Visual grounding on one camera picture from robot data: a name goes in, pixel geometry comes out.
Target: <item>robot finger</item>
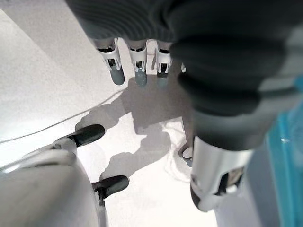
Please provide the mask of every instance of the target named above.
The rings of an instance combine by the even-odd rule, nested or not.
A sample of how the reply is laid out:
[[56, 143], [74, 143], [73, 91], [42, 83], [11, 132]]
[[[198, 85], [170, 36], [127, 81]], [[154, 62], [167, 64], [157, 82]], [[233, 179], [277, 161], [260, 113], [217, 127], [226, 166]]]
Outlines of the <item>robot finger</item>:
[[147, 47], [146, 39], [144, 40], [126, 40], [134, 67], [134, 76], [136, 84], [144, 87], [147, 84], [146, 63], [147, 63]]
[[103, 61], [109, 69], [111, 78], [116, 85], [124, 84], [125, 77], [121, 65], [120, 53], [117, 45], [118, 38], [91, 40], [103, 57]]

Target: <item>white floor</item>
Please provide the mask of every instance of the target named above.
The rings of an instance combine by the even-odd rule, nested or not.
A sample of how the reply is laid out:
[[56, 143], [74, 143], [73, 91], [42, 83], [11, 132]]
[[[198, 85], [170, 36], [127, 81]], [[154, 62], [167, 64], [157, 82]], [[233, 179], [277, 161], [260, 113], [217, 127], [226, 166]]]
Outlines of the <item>white floor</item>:
[[190, 168], [178, 156], [190, 131], [189, 102], [178, 87], [180, 65], [158, 89], [148, 44], [148, 86], [139, 88], [126, 45], [119, 49], [126, 77], [116, 86], [101, 56], [62, 0], [11, 0], [0, 11], [0, 166], [92, 123], [105, 136], [79, 149], [92, 182], [123, 174], [124, 191], [107, 198], [110, 226], [217, 226], [213, 211], [191, 201]]

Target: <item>gray robotic arm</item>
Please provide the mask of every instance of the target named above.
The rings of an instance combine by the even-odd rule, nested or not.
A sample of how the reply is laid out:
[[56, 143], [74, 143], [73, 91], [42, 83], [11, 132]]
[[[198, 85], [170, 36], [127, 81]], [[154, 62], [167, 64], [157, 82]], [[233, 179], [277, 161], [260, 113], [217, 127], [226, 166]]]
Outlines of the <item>gray robotic arm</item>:
[[[194, 109], [193, 201], [200, 210], [208, 211], [235, 193], [253, 150], [262, 143], [276, 116], [301, 98], [294, 80], [303, 71], [303, 2], [67, 3], [90, 39], [126, 40], [140, 86], [146, 84], [146, 39], [158, 40], [159, 78], [167, 76], [170, 57], [183, 63], [182, 71], [186, 67], [186, 72], [179, 76], [179, 82]], [[112, 51], [115, 56], [110, 61], [110, 54], [101, 51], [109, 70], [110, 62], [116, 69], [120, 67], [118, 53]], [[124, 81], [116, 82], [113, 74], [112, 78], [116, 84]]]

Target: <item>robotic hand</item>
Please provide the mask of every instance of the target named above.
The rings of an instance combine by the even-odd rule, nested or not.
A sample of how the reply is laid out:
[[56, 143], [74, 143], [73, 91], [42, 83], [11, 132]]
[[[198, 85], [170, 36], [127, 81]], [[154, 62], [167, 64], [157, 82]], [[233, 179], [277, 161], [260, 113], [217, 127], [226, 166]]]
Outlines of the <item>robotic hand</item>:
[[192, 199], [208, 211], [235, 193], [276, 116], [301, 98], [294, 80], [303, 70], [303, 2], [66, 1], [115, 84], [124, 82], [116, 37], [128, 43], [139, 86], [146, 39], [158, 40], [159, 78], [170, 55], [184, 63], [179, 82], [194, 109]]
[[129, 180], [117, 175], [90, 183], [77, 158], [78, 147], [104, 134], [102, 125], [90, 125], [0, 168], [0, 225], [108, 227], [104, 199]]

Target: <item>blue container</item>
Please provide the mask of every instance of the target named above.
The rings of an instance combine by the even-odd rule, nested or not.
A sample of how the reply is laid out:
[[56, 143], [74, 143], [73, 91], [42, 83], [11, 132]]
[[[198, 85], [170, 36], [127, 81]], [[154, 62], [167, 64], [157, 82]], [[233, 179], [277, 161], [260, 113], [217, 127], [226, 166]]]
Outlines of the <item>blue container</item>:
[[[303, 77], [296, 83], [303, 91]], [[282, 113], [268, 134], [280, 223], [303, 226], [303, 102]]]

